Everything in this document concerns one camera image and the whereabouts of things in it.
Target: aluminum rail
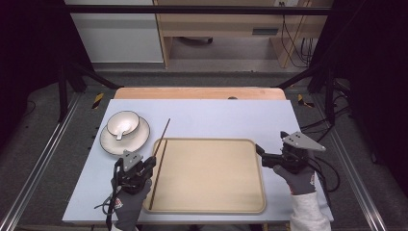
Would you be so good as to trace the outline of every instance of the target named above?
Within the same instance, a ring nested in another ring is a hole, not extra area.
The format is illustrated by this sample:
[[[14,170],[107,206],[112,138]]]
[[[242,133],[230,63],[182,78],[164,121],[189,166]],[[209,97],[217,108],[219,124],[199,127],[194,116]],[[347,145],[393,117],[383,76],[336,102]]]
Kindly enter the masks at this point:
[[[317,97],[312,94],[314,102],[317,103],[319,112],[321,116],[325,117],[325,113],[323,111],[323,99],[321,97]],[[350,183],[351,189],[353,189],[354,194],[357,198],[357,201],[360,204],[361,209],[367,219],[367,222],[373,231],[386,231],[387,227],[378,212],[369,191],[367,190],[366,186],[364,185],[363,179],[360,177],[356,167],[352,163],[343,143],[340,139],[339,134],[337,133],[336,127],[330,132],[330,138],[337,149],[337,156],[339,157],[340,163],[344,169],[344,173]]]
[[[64,120],[57,124],[50,140],[45,145],[42,150],[41,155],[39,156],[36,165],[30,173],[30,176],[27,178],[23,188],[21,189],[19,195],[14,201],[11,209],[7,212],[6,216],[2,219],[0,223],[0,231],[12,231],[17,226],[19,219],[21,218],[25,208],[27,207],[28,202],[30,201],[34,191],[41,179],[42,174],[45,172],[45,169],[48,166],[51,157],[54,154],[55,149],[60,142],[64,131],[72,119],[74,112],[77,108],[78,102],[81,98],[81,93],[74,93],[69,105],[69,111]]]
[[[345,15],[350,9],[252,7],[252,6],[116,6],[116,5],[47,5],[47,10],[70,13],[198,13],[198,14],[279,14],[279,15]]]

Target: white cabinet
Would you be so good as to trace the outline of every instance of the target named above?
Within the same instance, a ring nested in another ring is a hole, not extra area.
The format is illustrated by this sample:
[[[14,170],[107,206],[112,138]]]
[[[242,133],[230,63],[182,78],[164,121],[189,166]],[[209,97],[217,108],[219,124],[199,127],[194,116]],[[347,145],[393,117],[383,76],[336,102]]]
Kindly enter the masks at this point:
[[[67,5],[152,5],[151,0],[65,0]],[[72,13],[93,63],[162,63],[154,13]]]

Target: black curtain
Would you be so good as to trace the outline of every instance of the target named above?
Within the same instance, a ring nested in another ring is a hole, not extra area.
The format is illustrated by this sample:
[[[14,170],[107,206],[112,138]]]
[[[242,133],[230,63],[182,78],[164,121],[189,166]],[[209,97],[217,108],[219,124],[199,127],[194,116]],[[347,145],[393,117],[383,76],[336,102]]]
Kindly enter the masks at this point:
[[[64,5],[64,0],[1,2],[0,146],[23,116],[28,95],[58,82],[62,64],[76,63],[93,71],[70,13],[44,8]],[[71,85],[85,87],[80,73],[65,71]]]
[[[335,0],[334,7],[349,6],[349,2]],[[357,10],[362,2],[351,7]],[[313,76],[311,85],[324,85],[328,67],[335,78],[349,80],[353,114],[372,156],[389,167],[408,195],[408,1],[366,1],[327,56],[325,52],[348,20],[328,18],[312,65],[327,57],[330,62]]]

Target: white bowl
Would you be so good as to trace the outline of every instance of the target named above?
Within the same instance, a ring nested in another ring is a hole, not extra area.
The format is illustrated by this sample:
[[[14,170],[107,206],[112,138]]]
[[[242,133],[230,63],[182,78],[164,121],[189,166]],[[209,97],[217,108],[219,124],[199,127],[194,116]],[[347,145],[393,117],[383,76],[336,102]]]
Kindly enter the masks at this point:
[[[124,150],[131,152],[138,150],[146,143],[150,135],[149,124],[143,117],[140,117],[138,129],[124,136],[120,141],[108,131],[107,127],[103,128],[99,140],[102,148],[113,155],[123,155]]]
[[[116,136],[116,139],[120,141],[122,136],[133,132],[138,125],[138,114],[131,111],[122,111],[109,118],[107,129],[109,133]]]

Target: table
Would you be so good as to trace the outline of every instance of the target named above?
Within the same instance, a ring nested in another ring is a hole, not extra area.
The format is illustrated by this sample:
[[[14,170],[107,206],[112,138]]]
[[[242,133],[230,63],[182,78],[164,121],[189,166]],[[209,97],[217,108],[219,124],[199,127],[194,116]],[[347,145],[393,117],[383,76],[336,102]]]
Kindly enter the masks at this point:
[[[235,96],[239,100],[225,99],[230,96]],[[117,157],[107,154],[102,149],[99,144],[99,136],[109,117],[119,111],[129,109],[137,111],[150,124],[150,138],[139,150],[144,158],[151,155],[153,142],[160,137],[169,116],[172,117],[172,120],[166,131],[167,138],[180,136],[189,138],[245,138],[256,141],[270,153],[280,153],[282,142],[279,133],[281,130],[288,133],[299,130],[291,102],[285,100],[283,91],[277,89],[120,89],[116,92],[115,99],[111,100],[105,113],[101,128],[66,208],[63,221],[77,224],[104,223],[105,215],[100,209],[94,210],[93,207],[101,204],[111,193],[110,180],[113,176]],[[203,118],[207,122],[206,126],[202,126],[200,123]],[[286,182],[266,167],[262,167],[262,176],[267,206],[261,214],[175,215],[148,214],[141,211],[139,222],[198,224],[266,223],[289,220],[292,213],[292,203]],[[322,212],[333,219],[319,181],[317,181],[317,191]]]

